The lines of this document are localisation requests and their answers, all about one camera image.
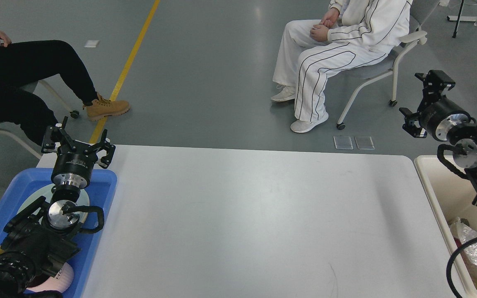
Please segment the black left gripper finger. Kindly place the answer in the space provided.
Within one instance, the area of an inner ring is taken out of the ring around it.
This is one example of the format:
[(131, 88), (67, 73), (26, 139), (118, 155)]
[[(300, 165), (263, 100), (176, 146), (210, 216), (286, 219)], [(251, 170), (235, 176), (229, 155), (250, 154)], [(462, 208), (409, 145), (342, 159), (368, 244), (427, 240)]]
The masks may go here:
[(108, 168), (113, 160), (116, 146), (107, 138), (108, 130), (103, 130), (100, 140), (85, 149), (85, 156), (93, 165)]
[(68, 121), (68, 116), (64, 117), (61, 124), (55, 126), (48, 126), (46, 128), (45, 136), (41, 144), (41, 152), (57, 153), (57, 154), (76, 154), (77, 146), (65, 130)]

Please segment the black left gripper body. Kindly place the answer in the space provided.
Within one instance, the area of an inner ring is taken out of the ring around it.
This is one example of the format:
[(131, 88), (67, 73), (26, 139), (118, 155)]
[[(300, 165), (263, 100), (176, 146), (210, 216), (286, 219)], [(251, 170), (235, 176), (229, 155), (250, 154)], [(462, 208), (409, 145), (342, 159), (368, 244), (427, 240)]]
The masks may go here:
[(96, 153), (58, 151), (51, 181), (55, 185), (72, 185), (78, 189), (89, 186), (92, 171), (98, 160)]

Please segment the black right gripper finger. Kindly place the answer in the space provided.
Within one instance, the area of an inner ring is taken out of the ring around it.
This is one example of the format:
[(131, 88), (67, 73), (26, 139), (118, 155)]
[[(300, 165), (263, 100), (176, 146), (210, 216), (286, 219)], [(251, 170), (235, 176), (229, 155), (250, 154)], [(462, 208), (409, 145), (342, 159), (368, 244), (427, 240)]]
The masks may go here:
[(445, 91), (451, 90), (456, 82), (443, 70), (430, 70), (427, 74), (414, 75), (423, 83), (423, 98), (421, 104), (432, 104), (443, 98)]
[(424, 127), (417, 126), (417, 122), (420, 120), (422, 113), (420, 111), (413, 113), (410, 109), (405, 107), (399, 108), (399, 111), (404, 116), (405, 122), (402, 125), (403, 130), (414, 138), (426, 138), (427, 132)]

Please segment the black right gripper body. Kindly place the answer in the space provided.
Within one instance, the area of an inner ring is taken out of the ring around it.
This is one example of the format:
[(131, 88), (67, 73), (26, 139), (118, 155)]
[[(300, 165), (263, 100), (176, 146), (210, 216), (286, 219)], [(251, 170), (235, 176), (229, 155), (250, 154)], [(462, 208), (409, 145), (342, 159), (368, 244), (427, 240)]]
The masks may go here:
[(448, 141), (448, 132), (453, 127), (471, 122), (470, 114), (447, 98), (433, 103), (423, 101), (419, 112), (420, 126), (440, 142)]

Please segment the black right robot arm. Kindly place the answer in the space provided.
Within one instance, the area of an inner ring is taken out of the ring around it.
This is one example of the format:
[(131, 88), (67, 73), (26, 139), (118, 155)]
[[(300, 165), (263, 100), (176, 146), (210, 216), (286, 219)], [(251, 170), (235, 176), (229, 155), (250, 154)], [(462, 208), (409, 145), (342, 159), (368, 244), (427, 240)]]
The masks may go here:
[(477, 206), (477, 121), (445, 94), (455, 82), (442, 70), (416, 73), (423, 83), (423, 98), (415, 113), (400, 108), (403, 130), (415, 138), (431, 135), (441, 142), (437, 157), (449, 171), (470, 181), (476, 191)]

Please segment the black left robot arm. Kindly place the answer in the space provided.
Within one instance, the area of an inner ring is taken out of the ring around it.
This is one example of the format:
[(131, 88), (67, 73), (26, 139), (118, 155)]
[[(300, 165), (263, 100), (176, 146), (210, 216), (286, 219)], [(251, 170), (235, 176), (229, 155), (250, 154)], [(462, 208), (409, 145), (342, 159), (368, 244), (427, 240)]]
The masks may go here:
[(0, 248), (0, 298), (24, 298), (24, 291), (40, 275), (54, 277), (64, 263), (80, 252), (73, 238), (104, 228), (104, 209), (79, 204), (81, 190), (90, 185), (95, 164), (108, 168), (116, 147), (103, 130), (100, 140), (87, 144), (66, 132), (67, 118), (48, 126), (42, 153), (56, 153), (51, 174), (51, 200), (39, 196), (4, 226)]

